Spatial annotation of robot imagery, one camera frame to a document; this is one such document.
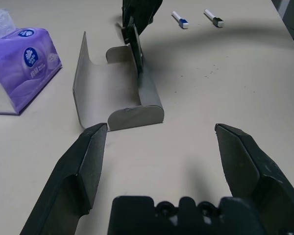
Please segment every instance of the desk surface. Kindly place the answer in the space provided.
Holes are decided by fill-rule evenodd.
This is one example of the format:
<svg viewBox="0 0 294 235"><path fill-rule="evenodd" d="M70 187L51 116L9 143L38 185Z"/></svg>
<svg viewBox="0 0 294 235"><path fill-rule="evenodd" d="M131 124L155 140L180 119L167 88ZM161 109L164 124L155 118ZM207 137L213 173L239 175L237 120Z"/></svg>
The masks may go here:
<svg viewBox="0 0 294 235"><path fill-rule="evenodd" d="M18 27L46 28L63 69L19 116L0 116L0 234L18 234L81 133L72 95L83 32L94 63L122 45L121 0L1 0ZM225 20L215 28L208 8ZM176 11L189 23L182 30ZM107 135L102 176L77 235L104 235L119 195L218 204L230 191L215 123L251 134L294 186L294 42L270 0L164 0L141 35L165 120Z"/></svg>

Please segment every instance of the tissue box logo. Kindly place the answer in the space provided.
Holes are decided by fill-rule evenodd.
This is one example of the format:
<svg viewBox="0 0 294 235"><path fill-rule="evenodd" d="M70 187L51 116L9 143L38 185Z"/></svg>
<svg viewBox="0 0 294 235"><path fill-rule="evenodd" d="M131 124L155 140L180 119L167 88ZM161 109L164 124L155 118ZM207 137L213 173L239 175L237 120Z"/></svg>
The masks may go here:
<svg viewBox="0 0 294 235"><path fill-rule="evenodd" d="M23 31L19 32L18 35L21 36L21 37L29 37L29 36L33 36L33 34L34 34L33 30L26 29L26 30L23 30Z"/></svg>
<svg viewBox="0 0 294 235"><path fill-rule="evenodd" d="M35 62L38 60L38 54L32 47L28 47L24 52L24 60L27 66L33 67Z"/></svg>

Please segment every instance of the tissue box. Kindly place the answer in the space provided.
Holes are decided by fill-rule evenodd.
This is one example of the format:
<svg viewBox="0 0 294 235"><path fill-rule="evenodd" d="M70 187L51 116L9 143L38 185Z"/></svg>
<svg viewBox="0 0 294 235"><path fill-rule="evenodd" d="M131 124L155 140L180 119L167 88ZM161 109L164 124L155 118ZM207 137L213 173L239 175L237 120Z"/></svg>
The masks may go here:
<svg viewBox="0 0 294 235"><path fill-rule="evenodd" d="M45 29L22 28L0 38L0 114L19 114L61 67Z"/></svg>

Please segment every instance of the table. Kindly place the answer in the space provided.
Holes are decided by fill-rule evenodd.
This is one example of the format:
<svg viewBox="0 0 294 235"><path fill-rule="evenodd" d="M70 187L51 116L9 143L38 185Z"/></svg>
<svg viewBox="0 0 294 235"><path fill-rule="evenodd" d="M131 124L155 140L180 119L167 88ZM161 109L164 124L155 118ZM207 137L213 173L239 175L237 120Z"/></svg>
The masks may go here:
<svg viewBox="0 0 294 235"><path fill-rule="evenodd" d="M18 27L46 28L63 63L19 116L0 116L0 234L23 228L58 159L82 132L72 86L83 32L94 63L120 46L121 0L2 0ZM208 8L225 20L215 28ZM176 11L190 23L182 30ZM251 134L294 186L294 42L270 0L164 0L141 35L165 120L110 132L102 176L77 235L106 234L112 200L230 196L215 123Z"/></svg>

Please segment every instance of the white marker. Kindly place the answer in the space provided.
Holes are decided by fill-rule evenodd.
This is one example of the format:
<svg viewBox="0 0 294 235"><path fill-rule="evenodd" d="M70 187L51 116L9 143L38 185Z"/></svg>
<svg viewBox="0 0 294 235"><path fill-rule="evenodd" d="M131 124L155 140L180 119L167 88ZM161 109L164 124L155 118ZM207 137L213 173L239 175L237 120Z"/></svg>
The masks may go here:
<svg viewBox="0 0 294 235"><path fill-rule="evenodd" d="M185 19L182 19L175 11L172 12L173 17L178 21L178 24L181 28L188 28L188 22Z"/></svg>
<svg viewBox="0 0 294 235"><path fill-rule="evenodd" d="M211 22L218 28L222 28L224 26L224 21L220 18L217 18L212 14L208 9L204 11L204 15L211 20Z"/></svg>

